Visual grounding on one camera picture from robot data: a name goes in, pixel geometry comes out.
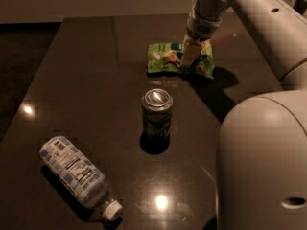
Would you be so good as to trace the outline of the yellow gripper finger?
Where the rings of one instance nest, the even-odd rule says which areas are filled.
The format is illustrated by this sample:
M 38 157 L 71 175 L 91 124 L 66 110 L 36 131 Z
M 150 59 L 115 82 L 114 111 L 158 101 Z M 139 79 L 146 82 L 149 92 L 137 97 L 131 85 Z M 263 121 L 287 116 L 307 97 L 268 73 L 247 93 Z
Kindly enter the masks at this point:
M 197 40 L 186 38 L 184 40 L 183 55 L 181 57 L 180 66 L 183 68 L 189 68 L 200 53 L 201 44 Z

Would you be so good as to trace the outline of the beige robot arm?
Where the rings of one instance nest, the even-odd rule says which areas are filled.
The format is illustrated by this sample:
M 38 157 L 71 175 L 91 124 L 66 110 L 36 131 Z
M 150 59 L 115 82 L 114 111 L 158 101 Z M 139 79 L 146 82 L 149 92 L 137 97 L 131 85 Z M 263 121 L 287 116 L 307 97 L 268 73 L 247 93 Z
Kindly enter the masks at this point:
M 237 104 L 216 151 L 218 230 L 307 230 L 307 20 L 283 0 L 197 0 L 182 67 L 233 9 L 282 89 Z

